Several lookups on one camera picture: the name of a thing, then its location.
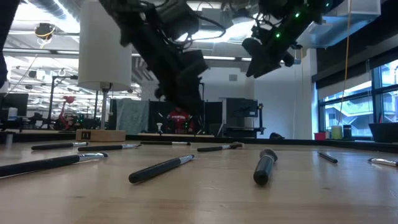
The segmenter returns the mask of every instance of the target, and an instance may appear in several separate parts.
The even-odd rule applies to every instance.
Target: paintbrush
[[[214,152],[214,151],[220,151],[223,149],[237,149],[237,148],[243,148],[244,144],[240,142],[234,142],[230,145],[227,146],[217,146],[217,147],[204,147],[204,148],[198,148],[198,152]]]

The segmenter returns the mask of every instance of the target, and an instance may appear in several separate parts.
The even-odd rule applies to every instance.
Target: robotic arm
[[[132,43],[159,81],[156,97],[165,96],[190,114],[201,111],[203,106],[198,90],[198,77],[208,67],[200,50],[186,51],[194,40],[190,37],[199,30],[199,20],[212,22],[225,33],[225,28],[194,12],[185,0],[165,0],[155,6],[142,0],[99,0],[106,12],[121,29],[121,45]],[[294,62],[287,50],[299,47],[296,39],[315,21],[322,21],[322,12],[328,2],[342,0],[259,0],[257,26],[252,28],[252,37],[242,43],[252,56],[247,76],[255,78]],[[269,24],[266,16],[280,19],[279,26],[272,29],[261,27]],[[176,40],[187,34],[183,42]]]

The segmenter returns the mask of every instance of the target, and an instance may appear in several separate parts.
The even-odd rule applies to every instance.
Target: person
[[[0,88],[7,80],[7,65],[2,50],[17,12],[19,0],[0,0]]]
[[[187,129],[184,127],[186,122],[189,122],[188,132],[191,133],[193,131],[193,121],[190,121],[190,115],[179,107],[174,108],[167,116],[167,119],[174,123],[175,134],[187,133]]]

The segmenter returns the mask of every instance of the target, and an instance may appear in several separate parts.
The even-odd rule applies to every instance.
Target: table surface
[[[0,165],[77,153],[30,150],[42,143],[56,142],[1,146]],[[109,151],[99,161],[4,177],[1,223],[398,223],[397,169],[367,162],[398,155],[270,145],[196,152],[217,145],[148,145]],[[252,175],[266,147],[279,160],[268,185],[259,187]],[[318,157],[317,150],[339,163]],[[195,160],[141,184],[128,181],[134,171],[186,154],[195,154]]]

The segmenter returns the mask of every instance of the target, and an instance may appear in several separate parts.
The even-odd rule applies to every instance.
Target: metal pole
[[[97,117],[97,106],[98,106],[98,90],[95,93],[94,120]]]
[[[105,119],[106,119],[106,97],[108,95],[107,91],[103,91],[102,99],[102,111],[101,111],[101,129],[105,130]]]
[[[54,98],[54,85],[55,85],[55,79],[58,77],[52,77],[52,82],[51,82],[51,93],[50,93],[50,106],[49,106],[49,115],[47,116],[47,129],[50,129],[50,123],[51,123],[51,114],[52,114],[52,101]]]

